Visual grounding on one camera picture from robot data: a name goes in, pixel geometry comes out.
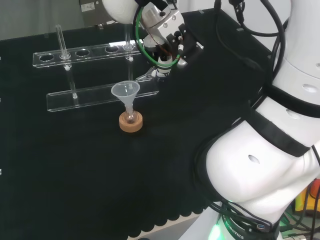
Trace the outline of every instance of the black table cloth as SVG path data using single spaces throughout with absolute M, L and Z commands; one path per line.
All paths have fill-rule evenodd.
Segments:
M 126 240 L 206 202 L 193 185 L 196 147 L 228 128 L 257 96 L 265 73 L 244 66 L 218 42 L 213 11 L 184 14 L 204 52 L 172 70 L 157 95 L 137 98 L 143 128 L 119 128 L 121 102 L 47 112 L 46 94 L 68 90 L 62 66 L 37 69 L 35 52 L 59 49 L 55 33 L 0 42 L 0 239 Z M 265 67 L 269 52 L 219 17 L 223 40 Z M 123 41 L 112 24 L 64 32 L 67 48 Z M 134 77 L 149 69 L 134 58 Z M 123 58 L 72 65 L 77 88 L 127 79 Z

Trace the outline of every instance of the yellow object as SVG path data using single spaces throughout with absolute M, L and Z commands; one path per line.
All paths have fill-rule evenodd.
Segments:
M 306 198 L 307 188 L 305 188 L 296 198 L 295 198 L 295 211 L 302 212 L 304 210 L 305 198 Z M 320 200 L 318 200 L 317 211 L 320 212 Z M 307 211 L 313 211 L 315 209 L 316 199 L 314 199 L 310 194 L 306 204 Z

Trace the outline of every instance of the label on robot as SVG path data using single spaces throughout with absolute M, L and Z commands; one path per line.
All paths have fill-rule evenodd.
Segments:
M 237 235 L 240 239 L 244 239 L 244 236 L 241 236 L 239 233 L 237 233 L 237 232 L 229 225 L 229 223 L 228 223 L 227 220 L 226 220 L 226 217 L 223 216 L 223 215 L 222 215 L 222 217 L 223 217 L 223 220 L 224 220 L 224 222 L 226 223 L 226 225 L 229 227 L 229 229 L 230 229 L 235 235 Z
M 95 10 L 95 3 L 94 2 L 90 2 L 90 3 L 86 3 L 86 4 L 81 5 L 81 12 L 86 12 L 86 11 L 90 11 L 90 10 Z

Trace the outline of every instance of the hole in rack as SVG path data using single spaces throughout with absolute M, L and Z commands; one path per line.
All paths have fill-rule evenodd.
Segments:
M 81 49 L 81 50 L 79 50 L 79 51 L 76 51 L 75 52 L 75 55 L 77 55 L 78 57 L 85 57 L 85 56 L 88 56 L 89 55 L 89 50 L 87 50 L 87 49 Z
M 40 57 L 40 61 L 41 62 L 49 62 L 52 59 L 54 59 L 54 56 L 52 54 L 43 55 L 43 56 Z
M 119 47 L 118 46 L 107 46 L 104 50 L 107 53 L 115 53 L 119 50 Z
M 63 53 L 60 53 L 59 58 L 62 60 L 67 60 L 71 57 L 71 54 L 69 52 L 66 53 L 66 56 L 63 55 Z

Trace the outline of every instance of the screw hole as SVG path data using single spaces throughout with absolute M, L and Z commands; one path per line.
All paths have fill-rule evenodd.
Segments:
M 43 55 L 43 56 L 40 57 L 40 61 L 41 62 L 49 62 L 52 59 L 54 59 L 54 56 L 52 54 Z
M 306 90 L 309 93 L 315 94 L 318 92 L 318 88 L 316 86 L 313 86 L 311 84 L 303 84 L 302 85 L 303 89 Z
M 255 156 L 249 155 L 249 160 L 255 164 L 260 164 L 260 161 L 258 158 L 256 158 Z
M 294 111 L 291 111 L 291 110 L 289 110 L 289 109 L 287 109 L 286 110 L 286 113 L 290 116 L 290 117 L 292 117 L 293 119 L 300 119 L 300 115 L 298 114 L 298 113 L 296 113 L 296 112 L 294 112 Z

